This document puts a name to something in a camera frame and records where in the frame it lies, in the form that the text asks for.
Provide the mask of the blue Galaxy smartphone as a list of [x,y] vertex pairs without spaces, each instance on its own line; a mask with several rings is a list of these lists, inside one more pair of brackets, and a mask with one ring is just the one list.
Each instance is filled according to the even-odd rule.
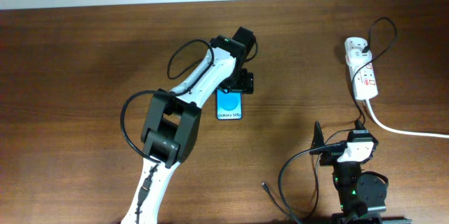
[[216,100],[218,120],[242,119],[243,110],[240,93],[225,93],[217,90]]

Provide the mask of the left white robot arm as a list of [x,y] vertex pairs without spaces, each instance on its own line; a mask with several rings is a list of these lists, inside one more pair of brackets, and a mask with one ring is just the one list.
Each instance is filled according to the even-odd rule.
[[240,27],[233,37],[219,35],[205,43],[206,55],[188,66],[191,74],[170,91],[150,91],[152,100],[140,135],[139,149],[129,138],[126,110],[140,91],[130,96],[121,109],[120,129],[128,145],[143,158],[142,173],[133,200],[122,223],[156,223],[160,205],[176,168],[196,144],[202,107],[217,91],[251,94],[253,73],[243,68],[258,51],[253,31]]

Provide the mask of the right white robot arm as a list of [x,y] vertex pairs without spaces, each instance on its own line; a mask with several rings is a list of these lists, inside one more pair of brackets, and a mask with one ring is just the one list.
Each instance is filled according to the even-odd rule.
[[338,192],[341,213],[334,213],[331,222],[381,223],[386,211],[388,178],[361,166],[373,158],[378,140],[357,121],[346,140],[325,144],[321,125],[314,124],[311,154],[320,157],[320,166],[333,167],[333,184]]

